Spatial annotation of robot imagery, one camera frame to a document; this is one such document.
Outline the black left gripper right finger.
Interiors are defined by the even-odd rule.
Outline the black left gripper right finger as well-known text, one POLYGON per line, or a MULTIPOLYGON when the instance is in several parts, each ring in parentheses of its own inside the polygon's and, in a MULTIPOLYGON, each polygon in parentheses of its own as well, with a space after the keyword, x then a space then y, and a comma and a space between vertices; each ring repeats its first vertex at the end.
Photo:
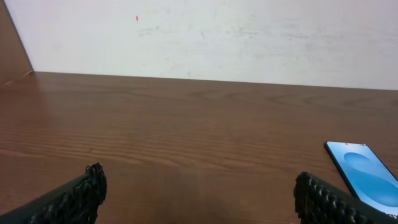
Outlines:
POLYGON ((397 224, 397 218, 308 172, 297 176, 294 198, 301 224, 397 224))

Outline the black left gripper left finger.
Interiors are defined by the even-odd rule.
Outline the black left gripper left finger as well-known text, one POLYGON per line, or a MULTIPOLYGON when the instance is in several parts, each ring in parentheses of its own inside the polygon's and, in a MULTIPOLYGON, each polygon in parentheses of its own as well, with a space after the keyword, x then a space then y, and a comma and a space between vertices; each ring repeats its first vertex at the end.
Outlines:
POLYGON ((83 175, 1 215, 1 223, 94 223, 106 193, 103 166, 88 165, 83 175))

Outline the blue screen Galaxy smartphone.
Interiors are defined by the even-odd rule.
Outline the blue screen Galaxy smartphone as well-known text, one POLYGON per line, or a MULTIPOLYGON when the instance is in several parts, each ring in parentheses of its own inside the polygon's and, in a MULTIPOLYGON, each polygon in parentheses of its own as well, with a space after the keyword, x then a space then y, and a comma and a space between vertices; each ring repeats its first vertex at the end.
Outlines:
POLYGON ((327 141, 324 146, 354 197, 397 218, 397 178, 368 145, 327 141))

